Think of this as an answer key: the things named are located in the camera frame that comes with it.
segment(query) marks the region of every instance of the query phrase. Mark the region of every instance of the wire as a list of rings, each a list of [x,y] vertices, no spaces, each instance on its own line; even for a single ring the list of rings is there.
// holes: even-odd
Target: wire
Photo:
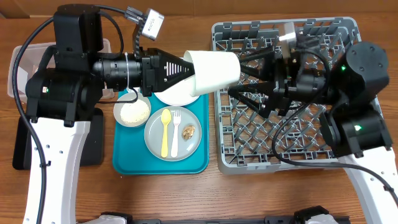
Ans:
[[[368,174],[370,174],[370,175],[374,176],[375,178],[377,178],[378,180],[380,180],[380,182],[385,186],[386,190],[388,190],[390,192],[392,198],[394,199],[395,203],[398,206],[398,197],[397,197],[396,193],[394,192],[394,189],[379,174],[375,173],[374,171],[372,171],[368,168],[365,168],[362,166],[357,166],[354,164],[345,164],[345,163],[340,163],[340,162],[297,162],[297,161],[291,161],[290,159],[285,159],[277,153],[276,141],[278,140],[278,135],[298,114],[303,112],[309,105],[312,104],[312,102],[314,102],[319,96],[321,96],[328,89],[328,84],[330,81],[330,68],[329,68],[328,60],[324,56],[320,55],[319,53],[317,53],[313,50],[309,50],[309,49],[300,49],[298,51],[315,55],[322,61],[323,65],[325,67],[325,70],[326,70],[326,73],[325,73],[326,82],[325,82],[324,87],[312,98],[312,100],[310,100],[308,103],[302,105],[296,112],[294,112],[289,118],[287,118],[286,121],[278,128],[274,137],[272,138],[272,147],[271,147],[272,153],[274,154],[274,156],[276,158],[278,158],[278,160],[285,162],[287,164],[295,165],[295,166],[322,167],[322,168],[350,168],[350,169],[357,169],[357,170],[367,172]]]
[[[118,9],[116,7],[112,7],[112,6],[103,6],[103,5],[95,5],[96,7],[100,8],[100,9],[106,9],[109,11],[114,11],[114,12],[118,12],[124,15],[125,11],[122,9]]]
[[[117,57],[119,57],[119,56],[121,56],[123,54],[124,42],[123,42],[122,32],[120,30],[119,25],[116,23],[116,21],[108,13],[106,13],[104,11],[100,11],[99,14],[101,16],[107,18],[109,21],[111,21],[113,26],[116,28],[116,30],[118,32],[118,35],[119,35],[119,40],[120,40],[120,50],[119,50],[119,53],[116,53],[116,54],[110,54],[110,53],[102,54],[102,53],[99,53],[98,55],[103,57],[103,58],[106,58],[106,59],[115,59],[115,58],[117,58]]]
[[[101,104],[111,104],[111,103],[135,103],[138,100],[138,93],[137,90],[135,88],[131,89],[132,91],[134,91],[136,93],[136,97],[133,100],[126,100],[126,101],[99,101],[98,103]]]
[[[35,31],[33,31],[33,33],[28,37],[28,39],[25,41],[25,43],[22,45],[21,49],[19,50],[17,57],[15,59],[15,62],[14,62],[14,66],[12,68],[12,92],[14,93],[14,99],[15,99],[15,102],[17,105],[17,109],[18,109],[19,114],[21,115],[21,118],[22,118],[24,124],[26,125],[27,129],[29,130],[29,132],[32,135],[32,138],[36,144],[37,151],[39,152],[39,157],[40,157],[40,166],[42,168],[42,187],[41,187],[41,193],[40,193],[39,211],[37,212],[36,224],[42,223],[44,202],[45,202],[45,191],[46,191],[46,186],[47,186],[47,171],[46,171],[47,165],[45,163],[44,151],[43,151],[43,147],[40,143],[39,137],[37,136],[35,129],[29,123],[29,120],[28,120],[26,114],[24,113],[24,109],[22,108],[22,103],[21,103],[21,99],[19,98],[18,87],[17,87],[17,71],[18,71],[19,62],[21,61],[22,55],[24,54],[28,45],[32,42],[33,38],[35,38],[35,36],[42,29],[44,29],[44,27],[49,25],[51,22],[53,22],[53,17],[46,20],[42,25],[40,25],[38,28],[36,28]]]

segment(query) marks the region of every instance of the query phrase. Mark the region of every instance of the white bowl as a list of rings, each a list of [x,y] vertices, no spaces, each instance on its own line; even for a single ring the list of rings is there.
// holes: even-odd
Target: white bowl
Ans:
[[[127,101],[127,100],[133,100],[136,97],[136,93],[132,92],[132,93],[126,93],[123,96],[121,96],[118,101]],[[143,97],[141,93],[138,93],[138,99],[137,100],[142,100],[143,102],[145,102],[148,107],[149,107],[149,115],[150,115],[150,102],[149,99],[147,97]],[[115,103],[114,107],[113,107],[113,116],[115,118],[115,120],[125,126],[125,127],[129,127],[129,128],[134,128],[134,127],[139,127],[142,126],[143,124],[145,124],[145,122],[147,122],[147,120],[149,119],[149,116],[140,122],[137,123],[126,123],[122,120],[122,117],[120,116],[120,112],[122,110],[123,105],[125,105],[125,103]]]

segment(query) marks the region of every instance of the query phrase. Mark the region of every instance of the dish rack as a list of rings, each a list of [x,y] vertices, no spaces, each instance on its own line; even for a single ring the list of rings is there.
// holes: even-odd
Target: dish rack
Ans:
[[[212,50],[235,52],[240,57],[246,52],[274,46],[278,57],[281,57],[278,28],[286,22],[294,22],[298,32],[304,35],[319,37],[321,53],[329,60],[330,66],[344,54],[345,49],[361,41],[356,21],[350,17],[219,22],[211,28]],[[317,68],[322,64],[309,55],[304,63],[306,68]],[[261,66],[261,61],[252,61],[248,65],[257,68]],[[242,73],[238,85],[258,82],[258,79]],[[245,94],[257,101],[267,97],[262,94]],[[379,108],[377,99],[374,103]],[[325,144],[319,128],[318,117],[326,109],[324,105],[313,104],[292,120],[277,141],[277,151],[284,158],[296,161],[336,162],[337,159]],[[274,133],[293,112],[289,111],[286,117],[280,118],[273,111],[268,119],[264,119],[229,96],[227,88],[216,91],[215,126],[219,170],[224,174],[251,174],[308,168],[281,162],[271,151]]]

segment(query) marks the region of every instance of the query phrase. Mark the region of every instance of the table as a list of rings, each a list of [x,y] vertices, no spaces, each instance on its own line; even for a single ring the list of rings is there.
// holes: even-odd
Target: table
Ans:
[[[216,22],[351,16],[363,40],[379,44],[389,57],[390,85],[379,95],[383,115],[393,140],[398,141],[398,36],[394,13],[260,14],[227,16],[169,16],[155,42],[144,37],[142,46],[157,47],[182,56],[186,50],[209,50],[211,27]],[[121,26],[125,50],[132,49],[134,24],[115,17]],[[0,19],[0,220],[22,223],[29,171],[12,168],[18,112],[6,95],[7,74],[14,47],[21,45],[45,18]],[[103,21],[103,36],[119,50],[116,30]],[[33,43],[55,41],[53,27],[44,29]],[[292,215],[294,211],[322,205],[334,215],[349,215],[352,223],[364,216],[351,182],[342,169],[290,170],[275,174],[223,175],[217,167],[214,98],[210,95],[210,163],[197,175],[125,176],[112,166],[115,120],[112,105],[98,105],[105,116],[105,157],[101,166],[80,169],[76,218],[91,220],[101,212],[130,213],[134,218],[161,220],[211,218],[263,218]]]

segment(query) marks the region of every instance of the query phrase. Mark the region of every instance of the fork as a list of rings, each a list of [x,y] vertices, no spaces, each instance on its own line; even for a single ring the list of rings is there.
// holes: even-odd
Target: fork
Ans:
[[[181,123],[181,111],[175,110],[174,117],[173,117],[173,124],[174,124],[174,136],[173,136],[173,143],[172,143],[172,152],[171,156],[176,158],[178,154],[178,126]]]

